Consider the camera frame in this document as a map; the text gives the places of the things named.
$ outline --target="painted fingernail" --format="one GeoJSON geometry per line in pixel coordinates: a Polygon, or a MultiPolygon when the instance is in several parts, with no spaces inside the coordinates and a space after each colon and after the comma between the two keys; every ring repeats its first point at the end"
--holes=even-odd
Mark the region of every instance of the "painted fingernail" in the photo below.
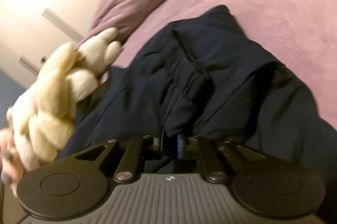
{"type": "Polygon", "coordinates": [[[7,159],[9,162],[13,161],[13,154],[8,150],[3,151],[3,157],[7,159]]]}
{"type": "Polygon", "coordinates": [[[6,173],[1,173],[1,180],[5,184],[11,184],[12,183],[12,178],[6,173]]]}

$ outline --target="ribbed surface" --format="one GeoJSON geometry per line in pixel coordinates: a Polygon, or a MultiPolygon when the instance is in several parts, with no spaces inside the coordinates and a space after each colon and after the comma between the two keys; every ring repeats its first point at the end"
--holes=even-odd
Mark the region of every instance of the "ribbed surface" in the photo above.
{"type": "MultiPolygon", "coordinates": [[[[264,219],[240,206],[224,185],[207,183],[195,174],[173,177],[142,175],[136,183],[117,186],[99,209],[55,224],[322,224],[315,216],[292,221],[264,219]]],[[[32,217],[22,222],[43,223],[32,217]]]]}

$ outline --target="crosshair symbol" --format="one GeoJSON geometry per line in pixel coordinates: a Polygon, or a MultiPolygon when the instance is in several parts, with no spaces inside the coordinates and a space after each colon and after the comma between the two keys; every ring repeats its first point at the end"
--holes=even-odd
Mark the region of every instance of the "crosshair symbol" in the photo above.
{"type": "Polygon", "coordinates": [[[170,175],[166,179],[171,182],[171,181],[175,180],[176,178],[173,175],[170,175]]]}

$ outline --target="blue wall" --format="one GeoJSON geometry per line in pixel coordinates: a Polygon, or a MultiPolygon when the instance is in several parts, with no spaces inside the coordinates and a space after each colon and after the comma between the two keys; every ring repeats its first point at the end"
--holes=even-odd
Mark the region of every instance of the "blue wall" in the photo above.
{"type": "Polygon", "coordinates": [[[6,123],[6,113],[9,106],[25,91],[10,77],[0,70],[0,128],[6,123]]]}

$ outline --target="navy jacket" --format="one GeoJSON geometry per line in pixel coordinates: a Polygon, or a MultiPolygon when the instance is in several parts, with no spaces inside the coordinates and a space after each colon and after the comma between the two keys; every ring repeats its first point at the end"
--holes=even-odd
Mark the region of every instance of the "navy jacket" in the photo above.
{"type": "Polygon", "coordinates": [[[328,189],[337,179],[336,131],[318,116],[309,88],[247,39],[227,7],[170,23],[109,77],[109,90],[92,113],[79,115],[58,158],[163,127],[169,137],[245,141],[317,172],[328,198],[337,192],[328,189]]]}

